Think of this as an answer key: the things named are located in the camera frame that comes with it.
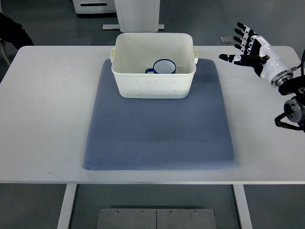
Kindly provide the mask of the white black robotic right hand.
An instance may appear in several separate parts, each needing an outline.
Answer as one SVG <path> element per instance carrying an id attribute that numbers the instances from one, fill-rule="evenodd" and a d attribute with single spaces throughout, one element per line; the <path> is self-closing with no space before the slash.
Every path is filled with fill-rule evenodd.
<path id="1" fill-rule="evenodd" d="M 220 54 L 221 60 L 239 66 L 252 67 L 259 77 L 269 81 L 273 81 L 276 77 L 293 76 L 290 68 L 280 61 L 278 53 L 263 36 L 240 22 L 237 26 L 234 30 L 238 34 L 234 37 L 237 43 L 234 47 L 242 53 L 239 55 Z"/>

